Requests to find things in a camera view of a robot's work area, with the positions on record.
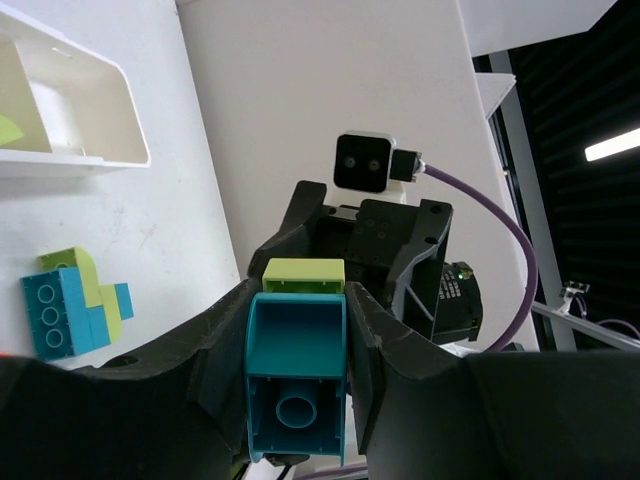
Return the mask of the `teal frog lego brick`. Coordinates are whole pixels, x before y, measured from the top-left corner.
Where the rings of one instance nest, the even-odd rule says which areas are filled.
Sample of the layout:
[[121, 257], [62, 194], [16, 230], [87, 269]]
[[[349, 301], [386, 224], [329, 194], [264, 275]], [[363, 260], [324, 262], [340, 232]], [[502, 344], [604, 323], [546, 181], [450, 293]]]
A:
[[343, 457], [347, 315], [342, 294], [258, 293], [244, 381], [250, 458]]

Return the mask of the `lime green curved lego brick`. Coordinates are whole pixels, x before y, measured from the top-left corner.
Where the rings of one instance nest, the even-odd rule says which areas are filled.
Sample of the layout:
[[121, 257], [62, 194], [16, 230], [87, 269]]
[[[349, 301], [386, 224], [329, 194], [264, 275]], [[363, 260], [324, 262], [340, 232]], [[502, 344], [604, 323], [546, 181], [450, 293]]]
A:
[[4, 115], [0, 115], [0, 146], [5, 146], [23, 137], [23, 131], [14, 121]]

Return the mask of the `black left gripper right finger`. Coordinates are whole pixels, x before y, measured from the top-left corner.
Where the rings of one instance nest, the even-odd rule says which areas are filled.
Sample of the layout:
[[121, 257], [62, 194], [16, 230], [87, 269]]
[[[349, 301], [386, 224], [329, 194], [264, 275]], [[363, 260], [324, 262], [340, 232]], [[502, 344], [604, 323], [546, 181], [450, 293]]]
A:
[[635, 353], [459, 357], [345, 288], [359, 452], [372, 479], [635, 479]]

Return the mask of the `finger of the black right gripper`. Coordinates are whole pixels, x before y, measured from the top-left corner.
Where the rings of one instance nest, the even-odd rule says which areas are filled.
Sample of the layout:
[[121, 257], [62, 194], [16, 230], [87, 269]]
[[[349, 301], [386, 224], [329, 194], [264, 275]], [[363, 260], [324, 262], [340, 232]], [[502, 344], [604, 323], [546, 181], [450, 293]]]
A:
[[248, 267], [249, 278], [261, 278], [272, 258], [307, 258], [310, 255], [326, 194], [324, 183], [308, 180], [297, 183], [280, 227], [254, 252]]

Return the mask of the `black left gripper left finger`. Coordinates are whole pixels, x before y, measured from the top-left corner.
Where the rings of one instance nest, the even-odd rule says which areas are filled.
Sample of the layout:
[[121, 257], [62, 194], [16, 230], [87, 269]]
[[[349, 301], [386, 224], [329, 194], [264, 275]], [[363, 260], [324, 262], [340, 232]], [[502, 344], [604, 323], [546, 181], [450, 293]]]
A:
[[244, 343], [258, 292], [214, 305], [101, 367], [1, 361], [5, 479], [228, 479], [248, 459]]

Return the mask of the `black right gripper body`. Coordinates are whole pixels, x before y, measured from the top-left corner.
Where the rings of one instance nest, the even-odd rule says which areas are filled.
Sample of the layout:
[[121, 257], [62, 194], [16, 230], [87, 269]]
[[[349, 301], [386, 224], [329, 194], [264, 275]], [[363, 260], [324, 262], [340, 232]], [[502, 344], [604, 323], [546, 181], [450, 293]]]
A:
[[345, 276], [384, 310], [432, 340], [453, 207], [367, 199], [324, 206], [312, 235], [312, 255], [342, 258]]

